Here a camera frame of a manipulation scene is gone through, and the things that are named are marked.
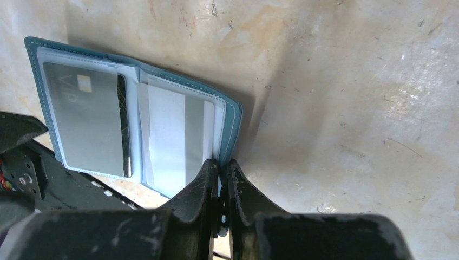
table surface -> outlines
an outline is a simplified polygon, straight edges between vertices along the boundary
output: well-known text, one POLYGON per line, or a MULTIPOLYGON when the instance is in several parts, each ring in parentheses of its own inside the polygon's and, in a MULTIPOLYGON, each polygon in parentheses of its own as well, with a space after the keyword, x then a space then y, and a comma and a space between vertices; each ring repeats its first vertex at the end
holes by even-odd
MULTIPOLYGON (((234 155, 291 212, 386 215, 417 259, 459 255, 459 2, 20 1, 0 109, 43 120, 23 39, 131 56, 240 100, 234 155)), ((49 148, 49 136, 37 140, 49 148)), ((144 207, 166 201, 101 178, 144 207)), ((228 237, 216 251, 229 253, 228 237)))

beige surface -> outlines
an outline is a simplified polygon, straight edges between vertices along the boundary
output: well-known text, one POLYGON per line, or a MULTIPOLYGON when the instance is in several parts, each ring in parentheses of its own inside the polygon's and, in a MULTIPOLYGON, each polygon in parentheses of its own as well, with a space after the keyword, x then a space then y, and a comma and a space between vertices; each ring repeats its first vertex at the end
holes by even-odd
POLYGON ((280 206, 380 213, 417 259, 457 259, 459 1, 214 4, 217 16, 212 0, 3 1, 0 109, 43 119, 26 36, 176 70, 244 103, 237 158, 280 206))

open wallet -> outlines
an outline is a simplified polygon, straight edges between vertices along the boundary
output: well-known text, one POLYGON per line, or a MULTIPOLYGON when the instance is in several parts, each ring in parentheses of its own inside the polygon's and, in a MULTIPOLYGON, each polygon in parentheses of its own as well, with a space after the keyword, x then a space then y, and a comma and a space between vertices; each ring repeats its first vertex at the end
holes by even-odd
POLYGON ((65 168, 171 198, 205 160, 230 161, 243 114, 237 100, 130 57, 35 37, 24 42, 65 168))

gray strip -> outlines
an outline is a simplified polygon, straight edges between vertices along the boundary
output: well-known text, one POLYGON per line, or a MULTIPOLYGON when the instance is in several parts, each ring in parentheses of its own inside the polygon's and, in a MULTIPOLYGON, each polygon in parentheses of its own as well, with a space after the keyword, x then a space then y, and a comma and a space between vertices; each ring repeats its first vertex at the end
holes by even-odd
POLYGON ((185 96, 185 183, 188 185, 202 166, 204 100, 185 96))

blue wallet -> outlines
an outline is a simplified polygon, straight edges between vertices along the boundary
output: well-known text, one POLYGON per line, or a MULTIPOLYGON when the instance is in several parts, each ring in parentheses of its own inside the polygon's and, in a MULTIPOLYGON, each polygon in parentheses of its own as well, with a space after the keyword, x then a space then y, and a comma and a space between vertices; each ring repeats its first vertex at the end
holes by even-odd
POLYGON ((24 40, 56 159, 172 197, 238 139, 241 104, 136 59, 35 37, 24 40))

